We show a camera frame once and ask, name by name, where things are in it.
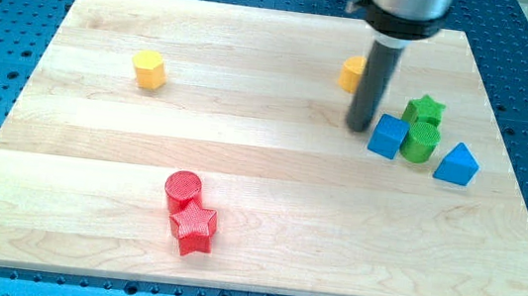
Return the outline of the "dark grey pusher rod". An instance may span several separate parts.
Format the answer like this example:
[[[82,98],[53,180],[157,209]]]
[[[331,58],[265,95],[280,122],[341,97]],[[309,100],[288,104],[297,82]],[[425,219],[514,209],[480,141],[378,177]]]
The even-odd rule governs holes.
[[[378,42],[372,43],[360,83],[345,118],[351,131],[362,133],[370,127],[374,111],[382,100],[403,51],[402,48],[393,49]]]

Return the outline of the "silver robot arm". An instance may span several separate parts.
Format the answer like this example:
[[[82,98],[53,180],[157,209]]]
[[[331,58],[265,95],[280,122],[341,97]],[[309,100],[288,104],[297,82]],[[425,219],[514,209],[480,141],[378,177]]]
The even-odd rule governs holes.
[[[350,0],[346,11],[364,9],[372,44],[346,123],[353,132],[370,127],[402,52],[445,26],[454,0]]]

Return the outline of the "black gripper collar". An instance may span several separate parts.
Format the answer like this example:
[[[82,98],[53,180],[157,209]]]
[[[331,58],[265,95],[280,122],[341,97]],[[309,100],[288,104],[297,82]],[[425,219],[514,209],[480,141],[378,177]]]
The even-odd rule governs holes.
[[[445,27],[447,12],[431,20],[409,20],[380,9],[370,0],[366,6],[366,22],[373,29],[372,39],[393,49],[404,49],[410,42],[435,36]]]

